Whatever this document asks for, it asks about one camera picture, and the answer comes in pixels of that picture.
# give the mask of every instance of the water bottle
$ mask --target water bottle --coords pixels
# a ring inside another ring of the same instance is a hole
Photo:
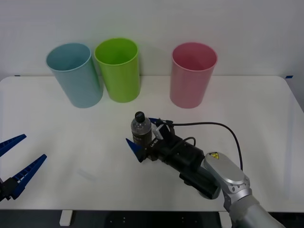
[[[143,112],[137,112],[131,123],[133,142],[145,147],[152,141],[151,122]]]

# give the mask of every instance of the white table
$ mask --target white table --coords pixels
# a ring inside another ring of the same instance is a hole
[[[178,172],[139,163],[125,138],[136,111],[176,123],[214,121],[236,134],[244,172],[268,211],[304,212],[304,113],[284,79],[213,76],[202,104],[181,109],[169,99],[168,76],[142,77],[132,102],[106,91],[87,109],[73,107],[56,79],[8,77],[0,83],[0,140],[27,138],[0,158],[3,180],[45,153],[47,159],[17,200],[0,209],[225,211],[222,194],[202,198]],[[239,165],[232,135],[219,126],[176,127],[204,152],[223,152]]]

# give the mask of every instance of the white wall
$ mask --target white wall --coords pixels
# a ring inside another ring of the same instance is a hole
[[[293,74],[303,12],[303,0],[1,0],[0,75],[49,74],[53,47],[117,36],[138,42],[146,75],[169,74],[172,49],[190,40],[215,48],[215,74]]]

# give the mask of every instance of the yellow warning label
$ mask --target yellow warning label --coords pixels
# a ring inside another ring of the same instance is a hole
[[[217,152],[211,153],[210,155],[216,159],[219,159],[219,156],[218,156],[219,153],[217,153]]]

